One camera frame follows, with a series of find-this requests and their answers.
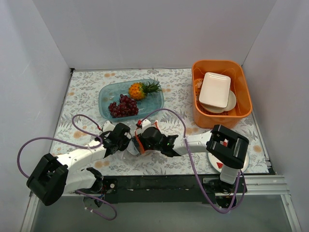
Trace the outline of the purple fake grape bunch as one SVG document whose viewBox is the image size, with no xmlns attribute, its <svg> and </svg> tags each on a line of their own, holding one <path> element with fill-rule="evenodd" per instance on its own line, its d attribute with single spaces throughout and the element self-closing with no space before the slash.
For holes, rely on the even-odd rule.
<svg viewBox="0 0 309 232">
<path fill-rule="evenodd" d="M 124 103 L 113 102 L 108 106 L 108 109 L 113 118 L 125 117 L 128 114 L 128 107 Z"/>
<path fill-rule="evenodd" d="M 123 94 L 120 95 L 118 109 L 120 116 L 135 116 L 139 112 L 137 102 Z"/>
</svg>

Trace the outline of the fake pineapple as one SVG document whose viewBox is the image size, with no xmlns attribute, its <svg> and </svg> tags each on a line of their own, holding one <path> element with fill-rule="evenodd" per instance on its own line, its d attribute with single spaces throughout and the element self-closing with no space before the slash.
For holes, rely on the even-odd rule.
<svg viewBox="0 0 309 232">
<path fill-rule="evenodd" d="M 160 91 L 162 91 L 162 89 L 157 82 L 136 82 L 129 87 L 128 94 L 130 98 L 140 101 L 145 99 L 149 94 L 158 93 Z"/>
</svg>

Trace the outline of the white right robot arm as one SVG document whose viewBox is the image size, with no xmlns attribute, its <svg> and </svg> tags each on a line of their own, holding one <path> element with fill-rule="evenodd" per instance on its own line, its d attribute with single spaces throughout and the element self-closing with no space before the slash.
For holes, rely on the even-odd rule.
<svg viewBox="0 0 309 232">
<path fill-rule="evenodd" d="M 153 125 L 135 133 L 139 152 L 159 151 L 167 157 L 178 157 L 189 153 L 207 152 L 222 164 L 219 188 L 229 192 L 236 186 L 239 170 L 244 167 L 249 140 L 223 125 L 215 125 L 211 131 L 182 138 L 179 135 L 164 135 Z"/>
</svg>

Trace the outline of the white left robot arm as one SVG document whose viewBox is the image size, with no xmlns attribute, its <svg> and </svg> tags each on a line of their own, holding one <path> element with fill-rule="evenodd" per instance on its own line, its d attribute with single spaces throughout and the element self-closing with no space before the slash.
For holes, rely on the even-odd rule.
<svg viewBox="0 0 309 232">
<path fill-rule="evenodd" d="M 129 126 L 106 122 L 99 138 L 90 142 L 85 149 L 76 149 L 57 157 L 44 155 L 28 178 L 27 187 L 46 206 L 55 203 L 64 193 L 74 193 L 76 190 L 101 192 L 103 175 L 88 167 L 88 164 L 124 151 L 130 142 L 129 135 Z"/>
</svg>

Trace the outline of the clear zip top bag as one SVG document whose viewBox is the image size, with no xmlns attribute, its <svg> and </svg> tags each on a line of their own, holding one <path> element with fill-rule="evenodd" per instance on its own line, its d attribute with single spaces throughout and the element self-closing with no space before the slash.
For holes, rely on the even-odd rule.
<svg viewBox="0 0 309 232">
<path fill-rule="evenodd" d="M 142 135 L 141 129 L 139 128 L 140 121 L 137 123 L 137 127 L 134 130 L 134 134 L 131 136 L 131 140 L 128 144 L 128 147 L 122 152 L 121 160 L 129 160 L 132 158 L 137 158 L 140 156 L 149 155 L 152 150 L 144 148 L 140 137 Z M 152 123 L 152 127 L 158 129 L 157 121 Z"/>
</svg>

